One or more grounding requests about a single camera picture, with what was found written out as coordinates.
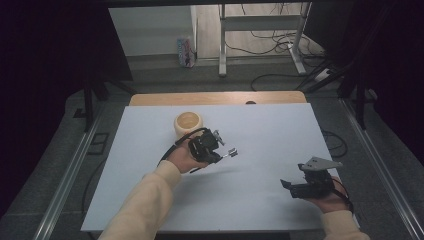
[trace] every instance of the person's left hand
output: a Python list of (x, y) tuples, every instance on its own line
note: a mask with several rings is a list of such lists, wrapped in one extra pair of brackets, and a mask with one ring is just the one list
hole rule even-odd
[(193, 168), (205, 168), (208, 163), (196, 161), (188, 148), (189, 140), (184, 141), (175, 149), (168, 157), (168, 161), (172, 162), (180, 173), (186, 173)]

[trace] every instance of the beige sweater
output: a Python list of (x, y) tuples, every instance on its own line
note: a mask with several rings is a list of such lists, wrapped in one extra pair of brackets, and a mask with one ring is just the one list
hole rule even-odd
[[(119, 212), (109, 222), (100, 239), (152, 240), (165, 221), (172, 205), (172, 189), (181, 180), (177, 167), (162, 161), (153, 172), (146, 174), (125, 199)], [(337, 211), (322, 217), (326, 240), (366, 240), (349, 211)]]

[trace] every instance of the hand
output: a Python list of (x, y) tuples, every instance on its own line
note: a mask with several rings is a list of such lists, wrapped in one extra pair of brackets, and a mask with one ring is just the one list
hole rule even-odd
[[(345, 189), (340, 185), (340, 179), (338, 177), (332, 177), (334, 180), (334, 186), (336, 187), (336, 190), (341, 192), (342, 194), (346, 195)], [(316, 198), (308, 198), (305, 199), (313, 204), (315, 204), (317, 207), (321, 209), (323, 213), (329, 213), (334, 211), (340, 211), (340, 210), (349, 210), (349, 207), (346, 205), (346, 203), (341, 199), (339, 196), (337, 196), (334, 193), (331, 193), (329, 196), (321, 199)]]
[(180, 173), (186, 173), (193, 168), (205, 168), (208, 163), (196, 161), (188, 148), (189, 140), (181, 143), (168, 157), (168, 161), (172, 162)]

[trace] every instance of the tan round object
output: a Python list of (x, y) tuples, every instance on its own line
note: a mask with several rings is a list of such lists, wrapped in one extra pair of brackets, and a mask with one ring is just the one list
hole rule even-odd
[(175, 133), (177, 134), (177, 139), (180, 139), (185, 134), (201, 127), (203, 127), (203, 119), (199, 114), (194, 112), (183, 112), (174, 120), (174, 128)]

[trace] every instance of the white board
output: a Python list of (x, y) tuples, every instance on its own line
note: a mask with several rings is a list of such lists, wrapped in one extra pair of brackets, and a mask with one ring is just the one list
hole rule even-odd
[[(142, 176), (175, 141), (173, 121), (185, 111), (218, 129), (239, 155), (224, 158), (175, 188), (160, 231), (285, 231), (321, 227), (319, 209), (293, 199), (280, 179), (304, 183), (297, 164), (331, 159), (310, 104), (127, 107), (94, 194), (83, 231), (101, 231)], [(335, 169), (332, 175), (338, 176)]]

